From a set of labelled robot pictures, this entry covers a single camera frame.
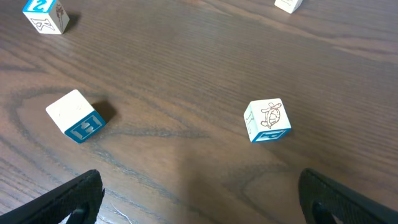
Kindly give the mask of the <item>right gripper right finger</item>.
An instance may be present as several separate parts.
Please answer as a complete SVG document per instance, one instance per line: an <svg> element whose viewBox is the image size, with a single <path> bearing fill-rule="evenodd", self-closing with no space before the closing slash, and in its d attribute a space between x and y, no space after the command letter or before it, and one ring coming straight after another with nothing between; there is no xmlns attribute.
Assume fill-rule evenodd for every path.
<svg viewBox="0 0 398 224"><path fill-rule="evenodd" d="M397 212L313 170L304 169L298 194L307 224L397 223Z"/></svg>

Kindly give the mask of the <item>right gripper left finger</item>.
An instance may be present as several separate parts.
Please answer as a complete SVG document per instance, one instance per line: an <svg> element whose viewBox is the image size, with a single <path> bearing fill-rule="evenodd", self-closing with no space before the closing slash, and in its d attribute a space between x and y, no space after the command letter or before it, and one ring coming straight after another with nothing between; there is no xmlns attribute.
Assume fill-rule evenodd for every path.
<svg viewBox="0 0 398 224"><path fill-rule="evenodd" d="M1 223L94 224L104 197L99 171L89 170L44 195L1 215Z"/></svg>

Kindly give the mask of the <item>blue number 2 block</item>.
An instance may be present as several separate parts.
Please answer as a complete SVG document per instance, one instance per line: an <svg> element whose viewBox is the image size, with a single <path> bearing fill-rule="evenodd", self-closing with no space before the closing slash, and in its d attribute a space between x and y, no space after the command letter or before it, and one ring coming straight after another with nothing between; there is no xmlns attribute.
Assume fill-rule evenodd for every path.
<svg viewBox="0 0 398 224"><path fill-rule="evenodd" d="M40 34L61 35L70 20L59 0L28 0L22 12Z"/></svg>

